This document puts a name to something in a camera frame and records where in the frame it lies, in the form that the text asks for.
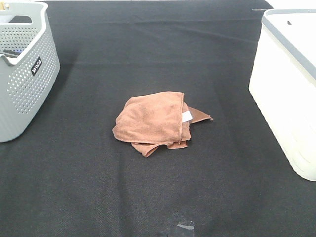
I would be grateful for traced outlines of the brown microfibre towel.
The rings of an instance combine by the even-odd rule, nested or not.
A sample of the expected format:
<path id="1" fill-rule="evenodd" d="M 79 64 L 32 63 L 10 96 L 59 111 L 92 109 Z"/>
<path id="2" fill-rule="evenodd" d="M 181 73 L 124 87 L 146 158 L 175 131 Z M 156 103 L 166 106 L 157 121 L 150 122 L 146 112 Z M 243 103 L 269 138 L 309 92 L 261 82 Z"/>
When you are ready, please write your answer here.
<path id="1" fill-rule="evenodd" d="M 160 146 L 186 148 L 190 125 L 203 120 L 213 118 L 188 106 L 184 93 L 165 91 L 128 99 L 116 118 L 113 135 L 147 158 Z"/>

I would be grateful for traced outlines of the black table cloth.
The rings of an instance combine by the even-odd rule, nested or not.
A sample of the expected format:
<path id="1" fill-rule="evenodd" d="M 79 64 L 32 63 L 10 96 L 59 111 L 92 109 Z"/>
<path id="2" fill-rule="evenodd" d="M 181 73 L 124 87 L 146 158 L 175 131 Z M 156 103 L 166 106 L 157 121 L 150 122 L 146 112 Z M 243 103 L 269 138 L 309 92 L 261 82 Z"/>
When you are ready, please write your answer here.
<path id="1" fill-rule="evenodd" d="M 0 146 L 3 237 L 313 237 L 316 185 L 292 169 L 248 91 L 264 0 L 50 1 L 61 69 Z M 184 149 L 116 140 L 130 97 L 179 91 L 213 117 Z"/>

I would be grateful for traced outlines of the clear tape patch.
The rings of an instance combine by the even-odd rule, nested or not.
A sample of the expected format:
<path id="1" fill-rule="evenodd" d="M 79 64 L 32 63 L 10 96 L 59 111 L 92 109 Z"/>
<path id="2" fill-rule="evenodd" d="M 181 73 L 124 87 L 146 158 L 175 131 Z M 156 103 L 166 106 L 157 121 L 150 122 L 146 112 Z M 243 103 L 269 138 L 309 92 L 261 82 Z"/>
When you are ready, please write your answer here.
<path id="1" fill-rule="evenodd" d="M 182 220 L 177 224 L 177 227 L 193 231 L 195 229 L 195 222 L 191 220 Z"/>

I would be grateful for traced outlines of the white plastic storage bin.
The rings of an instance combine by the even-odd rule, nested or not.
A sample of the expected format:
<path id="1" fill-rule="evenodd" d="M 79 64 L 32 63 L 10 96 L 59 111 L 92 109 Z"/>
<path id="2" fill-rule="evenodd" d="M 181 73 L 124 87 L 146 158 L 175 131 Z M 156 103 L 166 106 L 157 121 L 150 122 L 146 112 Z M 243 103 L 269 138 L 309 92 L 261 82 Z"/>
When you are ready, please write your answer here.
<path id="1" fill-rule="evenodd" d="M 249 91 L 293 170 L 316 179 L 316 11 L 270 9 Z"/>

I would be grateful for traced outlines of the grey perforated laundry basket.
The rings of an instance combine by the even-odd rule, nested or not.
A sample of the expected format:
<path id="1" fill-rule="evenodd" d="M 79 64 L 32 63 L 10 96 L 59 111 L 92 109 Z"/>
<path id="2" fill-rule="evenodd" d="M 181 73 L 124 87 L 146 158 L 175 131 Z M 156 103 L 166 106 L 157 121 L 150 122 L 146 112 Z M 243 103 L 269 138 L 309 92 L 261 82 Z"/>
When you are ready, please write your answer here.
<path id="1" fill-rule="evenodd" d="M 60 70 L 48 16 L 40 1 L 2 0 L 1 16 L 27 16 L 29 23 L 1 23 L 0 51 L 21 52 L 17 58 L 0 54 L 0 141 L 20 136 L 48 96 Z"/>

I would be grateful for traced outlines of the dark item inside basket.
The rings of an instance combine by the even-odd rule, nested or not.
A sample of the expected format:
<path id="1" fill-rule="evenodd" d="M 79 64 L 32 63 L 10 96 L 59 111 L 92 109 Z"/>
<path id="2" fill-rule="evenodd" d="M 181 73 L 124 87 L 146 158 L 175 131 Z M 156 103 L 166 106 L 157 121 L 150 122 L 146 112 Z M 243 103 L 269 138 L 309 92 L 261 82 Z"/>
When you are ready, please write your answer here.
<path id="1" fill-rule="evenodd" d="M 0 53 L 9 58 L 17 58 L 21 54 L 21 52 L 8 49 L 3 49 Z"/>

